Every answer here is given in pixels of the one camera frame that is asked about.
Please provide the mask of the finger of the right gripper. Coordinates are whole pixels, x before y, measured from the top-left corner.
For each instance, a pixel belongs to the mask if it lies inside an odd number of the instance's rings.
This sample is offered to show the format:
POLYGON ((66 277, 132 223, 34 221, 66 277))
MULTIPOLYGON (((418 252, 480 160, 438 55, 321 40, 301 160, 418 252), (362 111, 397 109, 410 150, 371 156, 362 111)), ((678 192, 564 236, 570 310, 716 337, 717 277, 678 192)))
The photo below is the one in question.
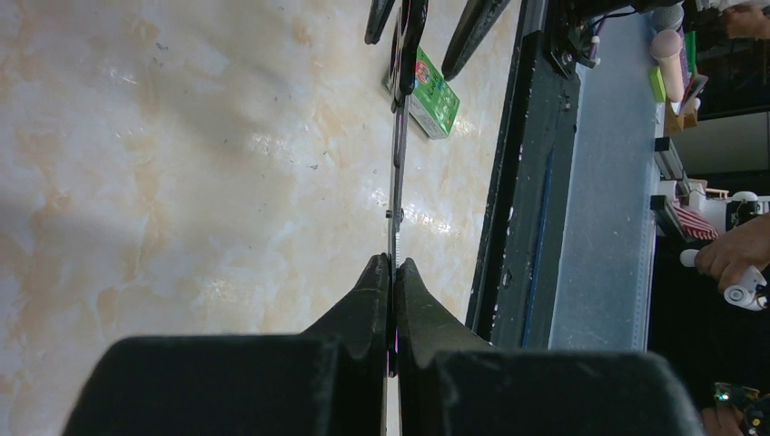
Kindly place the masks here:
POLYGON ((394 0, 370 1, 370 11, 364 35, 364 42, 367 45, 375 45, 381 39, 394 3, 394 0))
POLYGON ((459 75, 508 4, 509 0, 466 2, 441 65, 441 72, 447 81, 459 75))

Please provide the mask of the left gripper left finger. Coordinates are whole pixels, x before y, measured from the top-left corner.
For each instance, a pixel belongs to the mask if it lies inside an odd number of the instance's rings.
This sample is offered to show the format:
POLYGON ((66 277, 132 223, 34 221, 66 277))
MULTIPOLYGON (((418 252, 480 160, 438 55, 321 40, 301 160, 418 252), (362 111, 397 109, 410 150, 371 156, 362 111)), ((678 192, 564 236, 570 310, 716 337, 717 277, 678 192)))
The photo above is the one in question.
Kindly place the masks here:
POLYGON ((95 365, 67 435, 381 435, 389 262, 303 332, 137 336, 95 365))

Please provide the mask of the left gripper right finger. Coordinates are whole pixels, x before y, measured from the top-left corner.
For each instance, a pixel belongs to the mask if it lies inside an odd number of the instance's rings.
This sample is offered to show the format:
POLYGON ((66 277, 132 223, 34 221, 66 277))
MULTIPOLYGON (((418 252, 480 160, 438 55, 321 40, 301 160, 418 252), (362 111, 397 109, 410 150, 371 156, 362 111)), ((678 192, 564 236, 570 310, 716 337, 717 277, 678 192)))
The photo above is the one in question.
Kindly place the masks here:
POLYGON ((646 352, 505 352, 455 318, 413 260, 393 286, 404 435, 700 435, 670 365, 646 352))

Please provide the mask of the black medical scissors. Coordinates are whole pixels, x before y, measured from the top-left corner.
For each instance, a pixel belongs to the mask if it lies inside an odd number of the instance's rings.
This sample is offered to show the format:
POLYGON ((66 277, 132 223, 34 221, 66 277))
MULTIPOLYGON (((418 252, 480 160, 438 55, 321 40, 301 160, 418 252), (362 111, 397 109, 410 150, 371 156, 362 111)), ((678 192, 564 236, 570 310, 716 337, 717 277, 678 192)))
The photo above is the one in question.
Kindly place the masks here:
POLYGON ((389 309, 387 319, 389 376, 398 374, 398 339, 395 310, 395 285, 400 267, 400 226, 403 221, 402 194, 404 164, 408 138, 410 96, 414 90, 416 63, 420 39, 427 20, 427 1, 402 1, 393 32, 389 89, 390 110, 393 112, 393 131, 390 168, 390 198, 388 221, 389 309))

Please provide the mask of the person's hand at right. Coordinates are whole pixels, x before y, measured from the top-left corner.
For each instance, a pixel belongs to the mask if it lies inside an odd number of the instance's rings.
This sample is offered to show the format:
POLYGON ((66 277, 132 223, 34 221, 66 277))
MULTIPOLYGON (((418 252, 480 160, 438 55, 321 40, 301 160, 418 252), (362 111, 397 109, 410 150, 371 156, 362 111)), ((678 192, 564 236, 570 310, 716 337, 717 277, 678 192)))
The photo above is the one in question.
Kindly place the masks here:
POLYGON ((725 291, 738 284, 751 266, 763 271, 769 265, 769 214, 733 228, 698 251, 696 269, 718 282, 725 291))

